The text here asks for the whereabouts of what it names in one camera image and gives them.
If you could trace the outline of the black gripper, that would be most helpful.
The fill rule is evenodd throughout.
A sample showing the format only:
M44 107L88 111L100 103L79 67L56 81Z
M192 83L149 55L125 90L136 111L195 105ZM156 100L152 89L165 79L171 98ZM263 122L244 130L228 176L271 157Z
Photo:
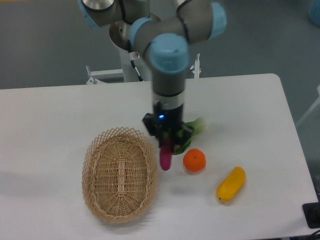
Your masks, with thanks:
M172 142L173 153L183 153L190 145L194 126L183 123L184 104L173 109L164 109L164 103L156 101L153 113L146 113L142 122L150 136L154 136L161 148L167 141Z

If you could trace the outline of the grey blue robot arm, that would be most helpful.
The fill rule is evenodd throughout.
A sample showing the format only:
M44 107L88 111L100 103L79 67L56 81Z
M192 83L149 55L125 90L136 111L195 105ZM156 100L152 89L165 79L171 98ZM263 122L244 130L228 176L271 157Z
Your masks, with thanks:
M224 32L224 7L208 0L177 0L175 16L156 21L148 0L80 0L78 5L93 28L128 24L122 40L151 71L153 112L144 116L143 123L160 148L181 154L196 134L194 127L183 122L189 46Z

